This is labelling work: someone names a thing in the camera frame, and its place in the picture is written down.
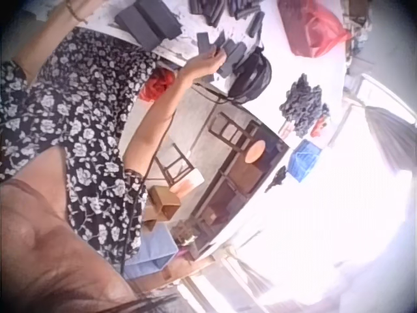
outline pink bag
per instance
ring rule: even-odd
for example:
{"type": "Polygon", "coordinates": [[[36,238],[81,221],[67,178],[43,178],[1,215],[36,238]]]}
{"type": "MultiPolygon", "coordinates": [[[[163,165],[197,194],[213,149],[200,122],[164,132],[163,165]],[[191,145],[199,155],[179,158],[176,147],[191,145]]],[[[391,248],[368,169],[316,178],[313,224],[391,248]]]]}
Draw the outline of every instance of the pink bag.
{"type": "Polygon", "coordinates": [[[302,57],[320,57],[351,38],[339,19],[315,0],[278,0],[291,51],[302,57]]]}

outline small red object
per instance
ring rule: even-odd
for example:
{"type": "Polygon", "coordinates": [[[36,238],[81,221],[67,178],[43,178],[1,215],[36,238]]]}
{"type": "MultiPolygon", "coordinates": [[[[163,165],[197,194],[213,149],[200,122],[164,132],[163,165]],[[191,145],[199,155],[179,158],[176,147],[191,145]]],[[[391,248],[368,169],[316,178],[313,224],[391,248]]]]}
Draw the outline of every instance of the small red object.
{"type": "Polygon", "coordinates": [[[175,75],[166,68],[157,68],[139,92],[141,100],[151,102],[158,99],[175,81],[175,75]]]}
{"type": "Polygon", "coordinates": [[[311,137],[320,137],[323,128],[327,126],[327,119],[327,116],[322,116],[317,120],[310,132],[311,137]]]}

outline bracelet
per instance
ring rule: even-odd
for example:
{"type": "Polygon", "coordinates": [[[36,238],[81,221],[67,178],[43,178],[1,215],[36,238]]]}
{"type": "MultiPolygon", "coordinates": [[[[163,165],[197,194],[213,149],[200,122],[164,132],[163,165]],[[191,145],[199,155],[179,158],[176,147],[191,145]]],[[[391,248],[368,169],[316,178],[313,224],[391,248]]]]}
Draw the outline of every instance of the bracelet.
{"type": "Polygon", "coordinates": [[[65,0],[65,5],[68,11],[70,11],[71,15],[79,22],[88,23],[84,18],[79,18],[77,14],[74,12],[74,9],[72,8],[70,0],[65,0]]]}

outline black bag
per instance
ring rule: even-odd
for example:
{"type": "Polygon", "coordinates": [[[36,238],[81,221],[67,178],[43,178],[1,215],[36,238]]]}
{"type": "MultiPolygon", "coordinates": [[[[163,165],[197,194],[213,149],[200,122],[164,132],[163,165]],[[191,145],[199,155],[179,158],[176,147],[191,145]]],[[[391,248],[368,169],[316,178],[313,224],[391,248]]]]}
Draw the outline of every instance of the black bag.
{"type": "Polygon", "coordinates": [[[234,71],[237,76],[229,90],[228,100],[242,105],[256,99],[269,85],[272,76],[271,64],[262,54],[263,48],[255,51],[234,71]]]}

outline woman's arm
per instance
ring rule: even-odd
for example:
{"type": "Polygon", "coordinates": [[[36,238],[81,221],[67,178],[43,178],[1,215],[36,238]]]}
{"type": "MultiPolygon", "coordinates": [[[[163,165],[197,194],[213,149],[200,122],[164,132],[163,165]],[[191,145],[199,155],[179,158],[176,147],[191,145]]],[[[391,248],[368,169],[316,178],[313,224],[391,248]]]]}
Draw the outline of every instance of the woman's arm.
{"type": "Polygon", "coordinates": [[[226,54],[216,49],[189,60],[179,72],[174,84],[151,106],[135,131],[123,157],[124,167],[145,175],[162,136],[177,109],[182,96],[193,81],[215,73],[226,60],[226,54]]]}
{"type": "MultiPolygon", "coordinates": [[[[70,0],[75,14],[80,19],[91,15],[103,2],[104,0],[70,0]]],[[[18,52],[13,61],[25,72],[28,83],[33,82],[46,59],[78,23],[63,1],[52,12],[43,30],[18,52]]]]}

